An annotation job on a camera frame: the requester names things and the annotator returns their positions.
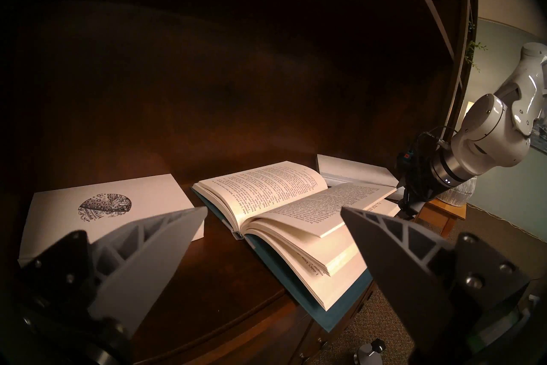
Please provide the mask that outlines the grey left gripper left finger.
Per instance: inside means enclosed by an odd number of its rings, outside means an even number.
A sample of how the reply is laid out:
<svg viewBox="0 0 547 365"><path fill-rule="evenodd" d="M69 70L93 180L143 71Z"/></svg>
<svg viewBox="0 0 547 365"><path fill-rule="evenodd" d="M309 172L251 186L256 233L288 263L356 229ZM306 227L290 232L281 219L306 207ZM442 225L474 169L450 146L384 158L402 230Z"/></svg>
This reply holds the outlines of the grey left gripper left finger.
<svg viewBox="0 0 547 365"><path fill-rule="evenodd" d="M76 322L112 318L131 337L166 288L206 207L134 220L90 243L69 232L19 271L38 305Z"/></svg>

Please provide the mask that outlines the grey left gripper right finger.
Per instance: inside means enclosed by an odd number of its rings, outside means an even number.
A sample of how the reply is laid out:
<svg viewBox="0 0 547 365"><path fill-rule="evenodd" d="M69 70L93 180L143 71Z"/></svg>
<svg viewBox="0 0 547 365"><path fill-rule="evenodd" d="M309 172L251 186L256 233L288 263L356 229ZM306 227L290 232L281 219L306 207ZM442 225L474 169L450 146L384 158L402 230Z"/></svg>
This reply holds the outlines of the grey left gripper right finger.
<svg viewBox="0 0 547 365"><path fill-rule="evenodd" d="M423 226L343 207L373 280L416 345L463 345L517 307L530 278L471 232L455 244Z"/></svg>

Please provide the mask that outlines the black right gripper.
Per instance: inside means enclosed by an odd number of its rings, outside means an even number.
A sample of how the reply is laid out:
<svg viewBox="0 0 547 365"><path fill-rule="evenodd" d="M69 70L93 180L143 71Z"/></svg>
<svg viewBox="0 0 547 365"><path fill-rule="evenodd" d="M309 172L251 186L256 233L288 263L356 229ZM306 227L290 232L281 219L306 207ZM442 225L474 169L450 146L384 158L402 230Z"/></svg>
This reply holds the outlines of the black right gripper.
<svg viewBox="0 0 547 365"><path fill-rule="evenodd" d="M430 163L412 163L404 174L403 197L398 201L398 218L414 220L428 202L441 194L441 183L431 169Z"/></svg>

